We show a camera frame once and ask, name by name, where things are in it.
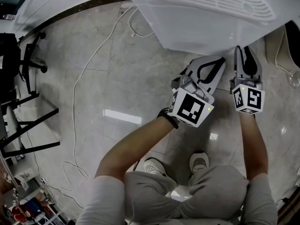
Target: gray floor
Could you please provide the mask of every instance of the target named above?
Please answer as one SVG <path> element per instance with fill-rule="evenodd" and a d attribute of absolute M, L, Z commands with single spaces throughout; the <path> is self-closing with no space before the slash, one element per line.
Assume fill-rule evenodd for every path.
<path fill-rule="evenodd" d="M 32 83 L 42 95 L 40 99 L 24 104 L 16 110 L 21 119 L 31 120 L 59 107 L 60 113 L 30 131 L 33 146 L 60 140 L 61 146 L 36 152 L 39 171 L 50 186 L 70 189 L 61 163 L 73 163 L 72 89 L 86 61 L 110 34 L 116 22 L 121 3 L 108 4 L 71 15 L 48 26 L 47 37 L 40 41 L 37 57 L 48 65 L 48 72 L 32 72 Z M 75 123 L 77 132 L 77 163 L 89 175 L 85 179 L 76 168 L 66 165 L 66 172 L 75 191 L 63 193 L 72 196 L 84 206 L 89 184 L 99 161 L 120 139 L 139 125 L 103 116 L 109 109 L 141 117 L 142 124 L 156 117 L 169 105 L 172 91 L 170 82 L 194 54 L 162 48 L 155 35 L 148 38 L 131 37 L 126 14 L 118 23 L 113 37 L 96 54 L 75 92 Z M 133 20 L 133 27 L 141 34 L 151 29 L 141 15 Z M 263 68 L 266 91 L 263 113 L 257 121 L 267 144 L 270 160 L 270 186 L 277 201 L 295 189 L 299 155 L 300 94 L 287 83 L 285 74 L 266 61 L 263 39 L 252 44 Z M 234 76 L 233 58 L 214 94 L 215 109 L 200 128 L 183 124 L 173 130 L 146 157 L 152 156 L 170 165 L 178 182 L 185 185 L 190 176 L 189 156 L 197 150 L 206 151 L 211 165 L 232 164 L 245 174 L 243 148 L 238 114 L 229 95 L 229 79 Z M 27 95 L 20 83 L 22 96 Z M 27 136 L 22 137 L 30 147 Z M 143 169 L 140 163 L 138 170 Z M 72 199 L 61 197 L 52 190 L 58 205 L 71 218 L 81 209 Z"/>

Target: black bracelet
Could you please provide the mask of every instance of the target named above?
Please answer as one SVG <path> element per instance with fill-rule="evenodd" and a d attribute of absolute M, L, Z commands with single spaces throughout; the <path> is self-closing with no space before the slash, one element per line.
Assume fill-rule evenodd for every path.
<path fill-rule="evenodd" d="M 157 115 L 157 117 L 161 117 L 161 116 L 165 117 L 173 125 L 174 128 L 178 129 L 179 128 L 178 124 L 175 122 L 174 118 L 172 118 L 171 116 L 169 116 L 167 114 L 168 109 L 169 108 L 167 107 L 167 108 L 164 108 L 163 110 L 161 110 L 159 112 L 159 114 Z"/>

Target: white cube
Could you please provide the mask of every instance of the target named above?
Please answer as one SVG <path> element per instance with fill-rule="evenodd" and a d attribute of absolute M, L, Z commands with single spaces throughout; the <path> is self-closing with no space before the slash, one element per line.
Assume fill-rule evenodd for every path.
<path fill-rule="evenodd" d="M 173 93 L 168 115 L 197 128 L 213 109 L 214 106 L 195 94 L 178 88 Z"/>
<path fill-rule="evenodd" d="M 239 84 L 232 94 L 237 111 L 248 114 L 263 111 L 265 91 Z"/>

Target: chair wheel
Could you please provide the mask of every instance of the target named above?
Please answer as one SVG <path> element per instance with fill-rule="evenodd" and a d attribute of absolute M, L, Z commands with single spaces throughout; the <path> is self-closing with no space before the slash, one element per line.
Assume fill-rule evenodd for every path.
<path fill-rule="evenodd" d="M 44 39 L 45 37 L 46 37 L 46 33 L 40 32 L 39 38 L 40 38 L 40 39 Z"/>
<path fill-rule="evenodd" d="M 42 73 L 45 73 L 45 72 L 47 72 L 47 71 L 48 71 L 47 66 L 42 66 L 41 72 L 42 72 Z"/>

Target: gray pants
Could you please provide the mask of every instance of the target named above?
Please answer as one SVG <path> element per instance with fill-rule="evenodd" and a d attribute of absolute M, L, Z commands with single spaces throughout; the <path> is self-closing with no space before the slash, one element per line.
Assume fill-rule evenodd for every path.
<path fill-rule="evenodd" d="M 193 195 L 178 202 L 165 195 L 173 191 L 170 178 L 145 172 L 125 176 L 125 217 L 134 222 L 150 223 L 165 218 L 219 218 L 228 220 L 245 200 L 248 180 L 231 165 L 201 169 L 189 181 Z"/>

